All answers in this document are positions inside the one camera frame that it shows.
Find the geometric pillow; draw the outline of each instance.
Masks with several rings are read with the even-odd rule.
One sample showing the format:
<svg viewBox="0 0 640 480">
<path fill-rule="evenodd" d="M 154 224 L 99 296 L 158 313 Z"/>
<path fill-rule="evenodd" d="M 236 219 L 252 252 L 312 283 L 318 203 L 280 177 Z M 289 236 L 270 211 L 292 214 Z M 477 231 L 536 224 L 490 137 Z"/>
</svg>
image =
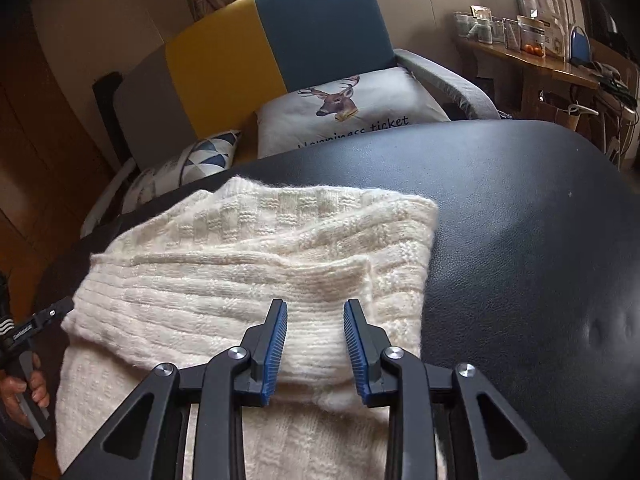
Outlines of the geometric pillow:
<svg viewBox="0 0 640 480">
<path fill-rule="evenodd" d="M 213 134 L 187 146 L 157 168 L 147 168 L 131 184 L 122 201 L 122 214 L 157 196 L 206 176 L 228 170 L 234 161 L 240 131 Z"/>
<path fill-rule="evenodd" d="M 180 185 L 230 168 L 238 137 L 239 133 L 229 131 L 196 143 L 182 167 Z"/>
</svg>

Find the glass jar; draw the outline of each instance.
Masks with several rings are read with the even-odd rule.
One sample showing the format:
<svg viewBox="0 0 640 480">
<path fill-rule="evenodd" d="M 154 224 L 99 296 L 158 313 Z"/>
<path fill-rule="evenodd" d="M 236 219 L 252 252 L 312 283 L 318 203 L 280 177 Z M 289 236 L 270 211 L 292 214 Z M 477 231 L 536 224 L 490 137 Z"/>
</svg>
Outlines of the glass jar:
<svg viewBox="0 0 640 480">
<path fill-rule="evenodd" d="M 504 46 L 508 50 L 520 51 L 520 25 L 515 20 L 502 20 L 504 29 Z"/>
<path fill-rule="evenodd" d="M 491 36 L 494 43 L 504 43 L 504 25 L 502 24 L 502 20 L 492 19 Z"/>
<path fill-rule="evenodd" d="M 475 16 L 467 16 L 466 20 L 468 21 L 468 24 L 469 24 L 469 34 L 467 35 L 467 37 L 470 40 L 477 40 L 478 39 L 478 19 Z"/>
<path fill-rule="evenodd" d="M 491 33 L 491 22 L 486 18 L 478 18 L 478 25 L 476 26 L 476 35 L 480 43 L 491 45 L 493 36 Z"/>
<path fill-rule="evenodd" d="M 459 37 L 468 38 L 469 30 L 472 27 L 472 25 L 469 23 L 469 18 L 471 18 L 471 16 L 468 14 L 463 14 L 462 12 L 456 12 L 454 16 L 456 19 L 456 30 Z"/>
</svg>

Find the white throw pillow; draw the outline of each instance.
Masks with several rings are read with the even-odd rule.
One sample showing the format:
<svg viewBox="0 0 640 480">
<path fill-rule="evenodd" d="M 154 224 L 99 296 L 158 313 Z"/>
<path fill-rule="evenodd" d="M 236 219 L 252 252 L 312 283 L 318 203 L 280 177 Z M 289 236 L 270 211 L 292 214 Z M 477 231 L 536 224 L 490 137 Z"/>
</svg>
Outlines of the white throw pillow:
<svg viewBox="0 0 640 480">
<path fill-rule="evenodd" d="M 122 201 L 128 213 L 185 184 L 228 170 L 234 161 L 240 131 L 229 130 L 194 142 L 157 168 L 147 168 L 129 187 Z"/>
<path fill-rule="evenodd" d="M 449 121 L 405 68 L 292 92 L 258 110 L 258 158 L 408 124 Z"/>
</svg>

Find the finger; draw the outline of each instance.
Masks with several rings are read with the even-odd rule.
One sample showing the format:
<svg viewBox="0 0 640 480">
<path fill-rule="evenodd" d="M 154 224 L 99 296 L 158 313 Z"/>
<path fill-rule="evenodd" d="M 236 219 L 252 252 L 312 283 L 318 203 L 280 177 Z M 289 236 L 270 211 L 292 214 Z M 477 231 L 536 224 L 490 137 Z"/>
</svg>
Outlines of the finger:
<svg viewBox="0 0 640 480">
<path fill-rule="evenodd" d="M 29 419 L 27 419 L 27 416 L 24 415 L 24 413 L 20 409 L 18 399 L 16 399 L 15 396 L 11 396 L 8 399 L 5 399 L 4 406 L 6 408 L 7 415 L 9 415 L 12 420 L 27 428 L 30 427 Z"/>
<path fill-rule="evenodd" d="M 16 377 L 7 377 L 0 382 L 0 395 L 3 400 L 13 397 L 15 394 L 21 394 L 27 389 L 27 383 Z"/>
<path fill-rule="evenodd" d="M 46 395 L 47 389 L 44 386 L 41 386 L 33 391 L 31 399 L 33 399 L 33 402 L 40 402 Z"/>
<path fill-rule="evenodd" d="M 42 399 L 39 403 L 38 406 L 40 406 L 41 408 L 46 408 L 49 405 L 51 398 L 49 397 L 49 394 L 44 396 L 44 399 Z"/>
<path fill-rule="evenodd" d="M 29 386 L 33 391 L 37 390 L 41 386 L 46 386 L 47 381 L 44 379 L 44 374 L 36 370 L 31 374 L 31 380 L 29 381 Z"/>
</svg>

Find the white knit sweater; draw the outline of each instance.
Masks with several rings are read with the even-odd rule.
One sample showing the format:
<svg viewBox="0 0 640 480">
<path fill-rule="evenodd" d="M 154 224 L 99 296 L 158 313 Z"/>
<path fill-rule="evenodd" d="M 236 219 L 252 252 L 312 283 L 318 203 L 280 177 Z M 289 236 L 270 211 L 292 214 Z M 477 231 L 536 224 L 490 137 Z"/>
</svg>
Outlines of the white knit sweater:
<svg viewBox="0 0 640 480">
<path fill-rule="evenodd" d="M 276 394 L 243 410 L 247 478 L 382 478 L 386 413 L 356 394 L 342 306 L 359 298 L 369 323 L 417 354 L 436 218 L 419 196 L 236 177 L 120 235 L 92 256 L 63 323 L 71 345 L 56 405 L 61 468 L 153 366 L 209 361 L 283 298 Z"/>
</svg>

